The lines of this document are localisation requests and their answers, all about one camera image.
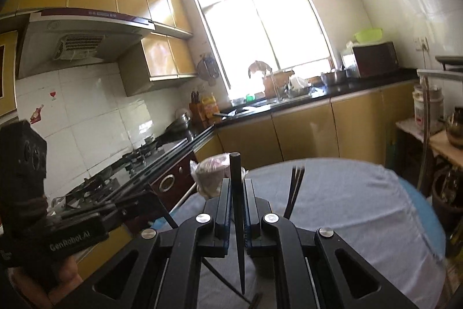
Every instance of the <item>window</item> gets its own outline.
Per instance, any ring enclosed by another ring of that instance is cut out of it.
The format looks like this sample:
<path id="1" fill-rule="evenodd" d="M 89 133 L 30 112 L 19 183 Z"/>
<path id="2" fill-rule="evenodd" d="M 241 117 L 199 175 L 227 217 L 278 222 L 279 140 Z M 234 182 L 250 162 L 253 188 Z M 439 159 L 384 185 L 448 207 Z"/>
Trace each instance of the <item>window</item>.
<path id="1" fill-rule="evenodd" d="M 217 49 L 231 98 L 252 92 L 248 67 L 304 78 L 330 71 L 332 59 L 309 0 L 198 0 Z"/>

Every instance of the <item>wall outlet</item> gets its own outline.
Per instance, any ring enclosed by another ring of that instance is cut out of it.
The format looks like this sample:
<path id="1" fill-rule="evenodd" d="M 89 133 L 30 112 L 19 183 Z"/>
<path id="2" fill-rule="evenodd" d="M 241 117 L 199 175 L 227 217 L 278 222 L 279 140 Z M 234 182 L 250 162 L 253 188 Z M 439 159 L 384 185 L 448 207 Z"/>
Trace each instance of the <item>wall outlet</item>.
<path id="1" fill-rule="evenodd" d="M 415 50 L 418 52 L 421 51 L 429 51 L 429 43 L 427 37 L 415 37 L 413 39 L 413 42 L 415 43 Z"/>

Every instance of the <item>round table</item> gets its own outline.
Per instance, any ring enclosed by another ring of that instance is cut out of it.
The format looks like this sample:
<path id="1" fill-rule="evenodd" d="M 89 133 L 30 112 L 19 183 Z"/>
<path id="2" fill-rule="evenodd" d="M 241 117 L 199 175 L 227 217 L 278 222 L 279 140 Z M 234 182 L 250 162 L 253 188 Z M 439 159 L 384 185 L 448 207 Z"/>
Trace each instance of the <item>round table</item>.
<path id="1" fill-rule="evenodd" d="M 305 166 L 305 175 L 291 215 L 299 228 L 330 227 L 420 309 L 434 309 L 444 285 L 445 237 L 425 198 L 397 175 L 366 162 L 304 159 L 250 171 L 256 197 L 282 215 L 288 200 L 291 170 Z M 174 214 L 177 222 L 195 216 L 205 200 L 191 196 Z M 232 229 L 224 259 L 211 263 L 239 287 L 236 242 Z M 246 296 L 264 293 L 259 308 L 275 308 L 273 281 L 256 274 L 246 256 Z M 198 308 L 246 308 L 205 268 L 201 270 Z"/>

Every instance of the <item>green container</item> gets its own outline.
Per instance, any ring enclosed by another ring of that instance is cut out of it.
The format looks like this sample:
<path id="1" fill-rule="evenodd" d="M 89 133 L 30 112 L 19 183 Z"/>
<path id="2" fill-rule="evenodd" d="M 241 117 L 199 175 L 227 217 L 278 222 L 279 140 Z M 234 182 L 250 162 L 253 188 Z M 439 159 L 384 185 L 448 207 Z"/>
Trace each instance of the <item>green container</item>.
<path id="1" fill-rule="evenodd" d="M 381 28 L 370 28 L 368 30 L 355 33 L 354 37 L 361 44 L 377 42 L 383 38 L 383 30 Z"/>

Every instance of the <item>range hood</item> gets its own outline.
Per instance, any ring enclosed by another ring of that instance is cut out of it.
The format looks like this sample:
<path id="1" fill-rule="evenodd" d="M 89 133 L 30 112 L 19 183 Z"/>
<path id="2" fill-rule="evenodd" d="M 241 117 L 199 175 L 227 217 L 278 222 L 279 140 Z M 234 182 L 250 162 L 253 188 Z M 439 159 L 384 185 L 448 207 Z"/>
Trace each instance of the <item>range hood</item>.
<path id="1" fill-rule="evenodd" d="M 34 12 L 25 32 L 18 78 L 115 62 L 154 30 L 147 19 L 117 12 L 73 8 Z"/>

